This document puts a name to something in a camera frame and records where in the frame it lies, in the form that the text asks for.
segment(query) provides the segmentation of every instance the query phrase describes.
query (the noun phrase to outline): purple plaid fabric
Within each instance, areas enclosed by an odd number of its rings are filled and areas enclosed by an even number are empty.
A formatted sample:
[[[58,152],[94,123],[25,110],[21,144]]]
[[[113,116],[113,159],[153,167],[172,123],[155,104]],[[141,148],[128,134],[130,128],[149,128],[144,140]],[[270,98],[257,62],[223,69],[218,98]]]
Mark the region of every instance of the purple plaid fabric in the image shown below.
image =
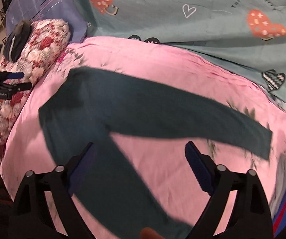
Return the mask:
[[[77,11],[73,0],[12,0],[6,12],[9,35],[21,20],[63,19],[71,31],[70,42],[82,42],[87,24]]]

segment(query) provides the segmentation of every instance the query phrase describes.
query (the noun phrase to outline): metal bolt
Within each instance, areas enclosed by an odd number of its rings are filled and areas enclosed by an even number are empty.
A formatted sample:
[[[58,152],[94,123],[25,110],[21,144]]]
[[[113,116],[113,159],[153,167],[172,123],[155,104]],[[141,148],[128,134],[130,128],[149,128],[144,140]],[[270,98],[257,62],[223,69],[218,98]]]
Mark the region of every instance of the metal bolt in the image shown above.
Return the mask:
[[[64,171],[64,166],[63,165],[59,165],[55,168],[56,172],[63,172]]]
[[[219,170],[219,171],[221,171],[221,172],[224,172],[224,171],[226,171],[226,167],[225,167],[225,165],[219,164],[219,165],[217,166],[217,170]]]
[[[255,175],[257,174],[256,171],[253,170],[253,169],[250,169],[250,170],[248,171],[248,173],[249,173],[250,175],[252,175],[252,176],[255,176]]]
[[[34,174],[34,171],[27,171],[27,172],[25,173],[25,176],[30,177],[30,176],[32,176],[33,174]]]

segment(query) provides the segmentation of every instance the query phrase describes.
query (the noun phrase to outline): pink bedsheet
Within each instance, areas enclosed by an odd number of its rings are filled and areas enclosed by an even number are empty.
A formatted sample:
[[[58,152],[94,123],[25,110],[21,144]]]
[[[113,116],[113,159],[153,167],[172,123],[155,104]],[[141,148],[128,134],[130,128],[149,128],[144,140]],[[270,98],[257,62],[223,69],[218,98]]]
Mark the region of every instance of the pink bedsheet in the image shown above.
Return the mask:
[[[199,150],[210,155],[217,164],[224,164],[232,171],[256,169],[270,200],[275,187],[278,158],[281,154],[286,155],[286,112],[272,104],[254,83],[212,65],[194,53],[113,37],[94,37],[82,44],[70,44],[32,91],[10,133],[0,167],[13,199],[26,171],[49,172],[55,167],[39,125],[38,109],[55,94],[69,69],[81,65],[164,83],[214,99],[244,112],[273,131],[269,161],[252,156],[241,148],[205,139],[147,139],[112,134],[152,194],[172,217],[194,225],[209,199],[208,194],[201,191],[185,159],[184,146],[189,140],[194,141]],[[217,232],[225,229],[234,198],[235,193],[230,196]],[[98,239],[115,238],[75,197],[74,201]],[[64,232],[51,196],[49,206],[57,229]]]

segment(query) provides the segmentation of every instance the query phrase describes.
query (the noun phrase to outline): black heart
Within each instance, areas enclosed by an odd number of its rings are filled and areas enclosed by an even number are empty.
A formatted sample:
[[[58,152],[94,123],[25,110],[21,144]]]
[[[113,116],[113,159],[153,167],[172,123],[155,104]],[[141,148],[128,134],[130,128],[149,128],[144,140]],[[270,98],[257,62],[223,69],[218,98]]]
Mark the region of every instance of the black heart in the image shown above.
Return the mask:
[[[270,91],[278,90],[284,84],[286,79],[286,75],[284,73],[277,73],[274,69],[262,72],[262,77],[267,83]]]
[[[154,44],[160,44],[159,40],[155,37],[150,37],[147,40],[145,40],[144,42],[146,43],[154,43]]]
[[[138,36],[138,35],[132,35],[132,36],[130,36],[128,39],[135,39],[135,40],[142,41],[142,40],[141,40],[141,37]]]

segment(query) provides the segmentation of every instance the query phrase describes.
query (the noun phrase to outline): floral pillow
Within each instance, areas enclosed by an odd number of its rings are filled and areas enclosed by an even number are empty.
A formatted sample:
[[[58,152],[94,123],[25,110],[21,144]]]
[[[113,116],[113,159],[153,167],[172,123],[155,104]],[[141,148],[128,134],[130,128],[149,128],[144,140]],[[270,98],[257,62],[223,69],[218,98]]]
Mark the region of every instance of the floral pillow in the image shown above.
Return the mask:
[[[24,72],[23,79],[9,80],[9,84],[31,82],[34,86],[68,44],[69,27],[61,19],[36,21],[31,26],[31,35],[18,61],[10,63],[4,56],[0,59],[0,72]],[[31,91],[18,92],[12,100],[5,100],[0,105],[0,163],[10,131],[30,93]]]

